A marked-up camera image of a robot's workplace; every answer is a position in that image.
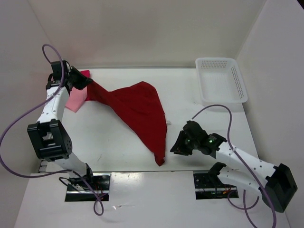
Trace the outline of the pink t shirt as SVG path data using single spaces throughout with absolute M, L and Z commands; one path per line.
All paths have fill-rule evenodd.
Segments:
M 70 92 L 70 96 L 65 105 L 65 108 L 76 113 L 81 108 L 86 98 L 87 98 L 87 88 L 84 88 L 83 90 L 78 90 L 76 88 L 73 88 Z

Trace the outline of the dark red t shirt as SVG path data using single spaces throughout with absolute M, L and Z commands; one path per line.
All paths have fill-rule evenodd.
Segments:
M 158 166 L 165 163 L 167 124 L 154 86 L 141 81 L 135 85 L 107 91 L 97 82 L 87 86 L 87 101 L 107 105 L 154 154 Z

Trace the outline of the magenta t shirt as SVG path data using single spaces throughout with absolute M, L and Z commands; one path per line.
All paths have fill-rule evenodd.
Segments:
M 79 98 L 81 103 L 83 103 L 87 99 L 87 87 L 92 83 L 92 79 L 89 70 L 81 71 L 81 74 L 85 77 L 81 83 L 81 89 L 79 90 Z

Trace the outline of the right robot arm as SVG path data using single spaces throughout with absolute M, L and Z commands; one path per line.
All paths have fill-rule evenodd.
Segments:
M 223 136 L 208 134 L 195 121 L 187 121 L 180 131 L 171 152 L 192 155 L 194 150 L 209 155 L 217 162 L 209 170 L 209 183 L 218 187 L 222 183 L 250 191 L 263 202 L 283 213 L 298 187 L 290 168 L 260 160 L 243 150 L 231 147 Z

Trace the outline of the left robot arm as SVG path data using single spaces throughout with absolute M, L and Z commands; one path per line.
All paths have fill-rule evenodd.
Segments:
M 74 185 L 89 190 L 93 188 L 95 178 L 89 165 L 73 153 L 72 140 L 62 118 L 72 89 L 83 90 L 93 80 L 65 60 L 52 62 L 51 68 L 53 72 L 46 85 L 46 104 L 37 122 L 28 125 L 27 132 L 38 158 L 68 170 Z

